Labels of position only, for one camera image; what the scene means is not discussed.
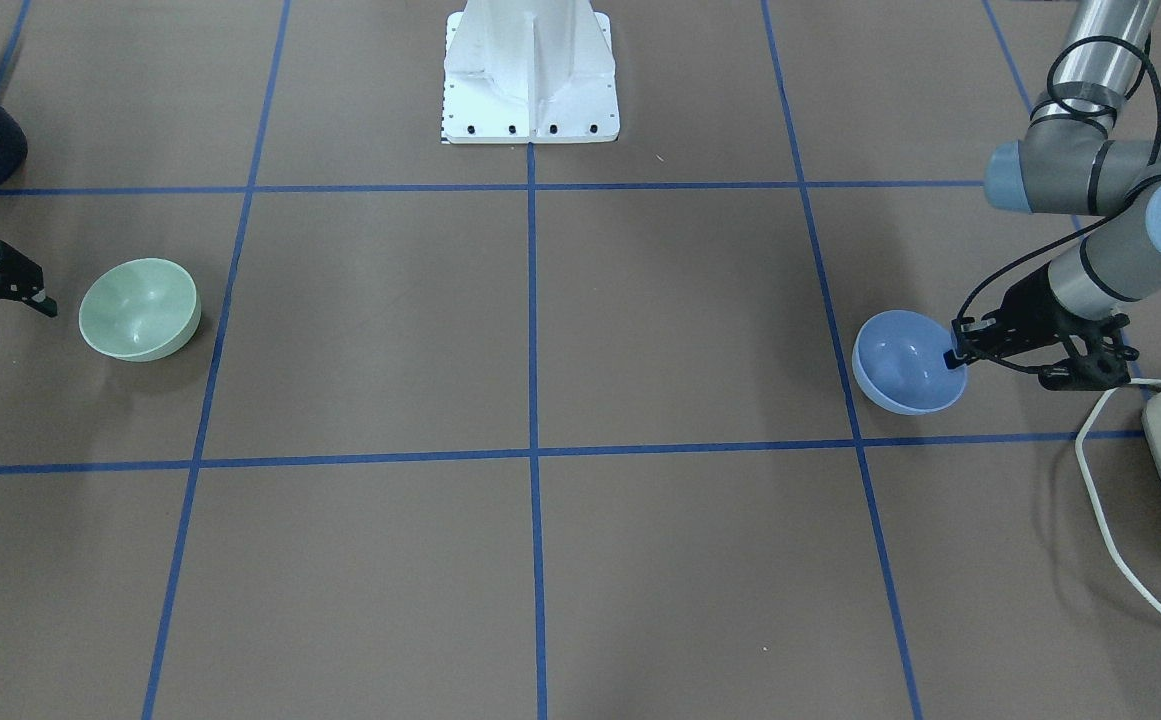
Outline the green bowl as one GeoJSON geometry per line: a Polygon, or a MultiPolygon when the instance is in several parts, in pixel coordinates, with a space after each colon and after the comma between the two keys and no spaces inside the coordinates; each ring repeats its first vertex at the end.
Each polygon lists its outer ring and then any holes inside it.
{"type": "Polygon", "coordinates": [[[202,300],[192,274],[163,258],[114,266],[82,296],[82,341],[104,357],[152,363],[181,351],[196,333],[202,300]]]}

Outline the blue bowl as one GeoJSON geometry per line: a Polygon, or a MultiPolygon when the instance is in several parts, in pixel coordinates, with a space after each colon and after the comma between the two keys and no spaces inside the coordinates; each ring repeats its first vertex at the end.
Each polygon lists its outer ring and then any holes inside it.
{"type": "Polygon", "coordinates": [[[851,373],[863,395],[888,413],[942,413],[969,383],[964,366],[947,368],[950,350],[952,337],[944,325],[910,310],[887,310],[856,332],[851,373]]]}

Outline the white pedestal column base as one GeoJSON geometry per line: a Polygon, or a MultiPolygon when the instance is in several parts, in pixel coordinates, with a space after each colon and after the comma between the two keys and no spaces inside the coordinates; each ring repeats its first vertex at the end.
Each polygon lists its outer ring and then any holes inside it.
{"type": "Polygon", "coordinates": [[[444,142],[620,137],[611,17],[589,1],[469,1],[444,31],[444,142]]]}

